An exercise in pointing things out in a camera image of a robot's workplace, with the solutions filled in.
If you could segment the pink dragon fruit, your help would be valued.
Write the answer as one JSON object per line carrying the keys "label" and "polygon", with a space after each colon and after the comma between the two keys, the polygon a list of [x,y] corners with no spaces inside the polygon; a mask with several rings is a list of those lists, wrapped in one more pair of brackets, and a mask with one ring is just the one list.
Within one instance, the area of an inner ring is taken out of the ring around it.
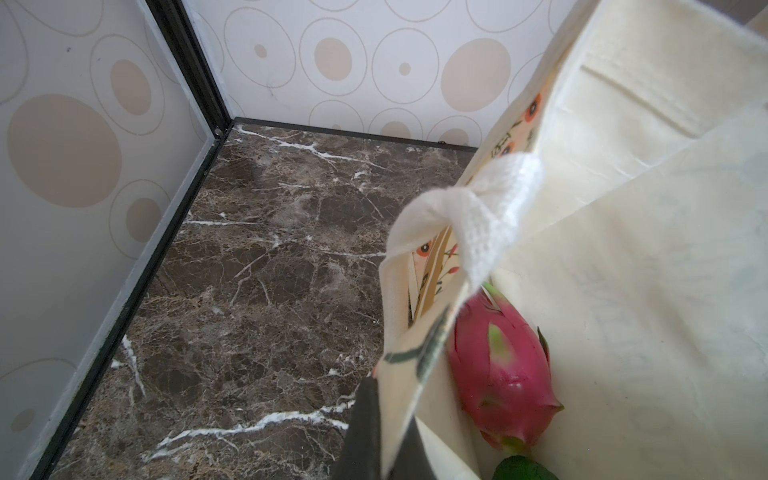
{"label": "pink dragon fruit", "polygon": [[462,306],[447,354],[462,409],[497,450],[527,452],[564,409],[546,339],[488,282]]}

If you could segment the cream canvas grocery bag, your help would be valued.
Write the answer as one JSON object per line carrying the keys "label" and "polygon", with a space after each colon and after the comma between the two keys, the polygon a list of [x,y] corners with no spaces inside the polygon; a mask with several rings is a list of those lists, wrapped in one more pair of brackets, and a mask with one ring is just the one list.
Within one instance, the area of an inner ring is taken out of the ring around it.
{"label": "cream canvas grocery bag", "polygon": [[412,419],[478,478],[444,345],[482,281],[550,350],[563,479],[767,475],[767,32],[697,1],[580,1],[454,187],[380,267],[380,468]]}

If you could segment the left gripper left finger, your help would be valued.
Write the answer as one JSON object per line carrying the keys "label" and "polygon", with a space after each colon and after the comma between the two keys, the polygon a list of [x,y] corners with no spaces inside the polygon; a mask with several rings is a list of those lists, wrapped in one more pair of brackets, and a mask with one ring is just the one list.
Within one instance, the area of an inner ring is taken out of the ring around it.
{"label": "left gripper left finger", "polygon": [[351,420],[339,459],[332,469],[333,480],[379,480],[381,478],[381,415],[378,382],[368,376],[358,386]]}

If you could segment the green bell pepper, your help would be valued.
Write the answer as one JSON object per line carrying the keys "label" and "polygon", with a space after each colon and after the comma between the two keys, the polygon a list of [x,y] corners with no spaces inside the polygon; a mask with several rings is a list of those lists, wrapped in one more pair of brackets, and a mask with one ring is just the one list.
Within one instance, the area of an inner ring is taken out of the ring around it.
{"label": "green bell pepper", "polygon": [[496,467],[492,480],[558,480],[542,464],[522,455],[510,456]]}

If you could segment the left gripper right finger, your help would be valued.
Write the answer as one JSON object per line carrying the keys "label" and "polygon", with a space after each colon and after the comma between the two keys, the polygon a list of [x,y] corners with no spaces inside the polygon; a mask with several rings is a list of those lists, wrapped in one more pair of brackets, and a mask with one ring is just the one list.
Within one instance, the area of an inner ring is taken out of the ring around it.
{"label": "left gripper right finger", "polygon": [[400,446],[389,480],[436,480],[413,418]]}

